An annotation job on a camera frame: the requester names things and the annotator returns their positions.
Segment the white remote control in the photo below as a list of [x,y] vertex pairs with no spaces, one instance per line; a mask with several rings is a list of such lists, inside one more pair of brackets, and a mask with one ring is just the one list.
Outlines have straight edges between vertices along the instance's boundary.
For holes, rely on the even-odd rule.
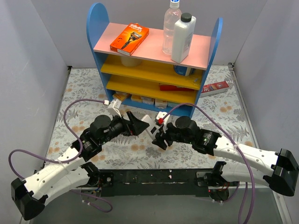
[[146,132],[150,136],[152,141],[154,141],[156,139],[156,134],[159,132],[158,126],[155,124],[154,120],[149,115],[145,115],[142,118],[142,121],[149,124],[149,126],[146,129]]

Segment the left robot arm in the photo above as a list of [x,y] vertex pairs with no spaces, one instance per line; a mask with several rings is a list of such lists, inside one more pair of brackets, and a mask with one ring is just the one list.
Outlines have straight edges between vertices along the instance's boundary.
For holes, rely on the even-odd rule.
[[99,115],[80,138],[50,164],[32,176],[16,178],[11,182],[11,197],[24,220],[39,215],[53,199],[82,185],[90,187],[99,183],[97,168],[90,159],[102,151],[102,145],[118,135],[138,136],[149,123],[127,112],[110,118]]

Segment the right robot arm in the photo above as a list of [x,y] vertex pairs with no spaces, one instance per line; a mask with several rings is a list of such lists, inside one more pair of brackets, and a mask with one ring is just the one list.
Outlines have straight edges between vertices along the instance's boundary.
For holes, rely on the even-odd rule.
[[147,132],[152,143],[163,150],[173,142],[180,142],[190,144],[201,154],[233,160],[231,165],[222,165],[211,174],[212,182],[216,185],[255,182],[284,196],[295,194],[299,165],[289,150],[274,152],[232,143],[217,132],[199,128],[187,116],[179,117],[174,124],[151,123]]

